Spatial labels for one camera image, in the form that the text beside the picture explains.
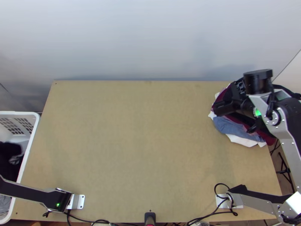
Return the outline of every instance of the wooden table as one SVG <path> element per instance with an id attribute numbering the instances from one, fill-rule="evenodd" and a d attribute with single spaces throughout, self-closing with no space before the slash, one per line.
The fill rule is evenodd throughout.
<path id="1" fill-rule="evenodd" d="M 213 187 L 245 184 L 281 195 L 268 148 L 231 143 L 207 117 L 214 94 L 228 82 L 55 81 L 22 183 L 85 194 L 87 220 L 187 222 L 211 213 Z M 12 218 L 43 218 L 45 209 L 17 200 Z M 244 208 L 210 221 L 272 215 Z"/>

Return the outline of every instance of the gray wall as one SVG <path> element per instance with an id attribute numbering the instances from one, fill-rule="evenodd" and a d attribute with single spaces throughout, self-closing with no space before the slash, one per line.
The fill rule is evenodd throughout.
<path id="1" fill-rule="evenodd" d="M 278 74 L 300 19 L 300 0 L 1 0 L 0 83 L 41 111 L 54 79 Z"/>

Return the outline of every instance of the black cylinder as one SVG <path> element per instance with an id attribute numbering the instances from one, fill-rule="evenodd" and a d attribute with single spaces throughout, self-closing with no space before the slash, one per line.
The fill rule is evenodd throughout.
<path id="1" fill-rule="evenodd" d="M 273 70 L 263 69 L 243 74 L 247 94 L 261 94 L 272 91 L 271 77 L 273 77 Z"/>

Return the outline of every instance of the white plastic basket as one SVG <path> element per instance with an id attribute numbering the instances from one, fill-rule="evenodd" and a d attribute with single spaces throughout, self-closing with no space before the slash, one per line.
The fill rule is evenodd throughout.
<path id="1" fill-rule="evenodd" d="M 40 116 L 35 112 L 0 111 L 0 141 L 17 143 L 24 153 L 17 183 L 21 182 L 39 120 Z M 14 204 L 15 198 L 12 198 L 8 213 L 0 215 L 0 224 L 10 220 Z"/>

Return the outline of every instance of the green indicator light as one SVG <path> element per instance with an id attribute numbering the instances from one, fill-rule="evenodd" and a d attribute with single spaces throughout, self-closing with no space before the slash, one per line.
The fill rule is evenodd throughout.
<path id="1" fill-rule="evenodd" d="M 257 108 L 255 109 L 255 116 L 261 116 L 261 113 Z"/>

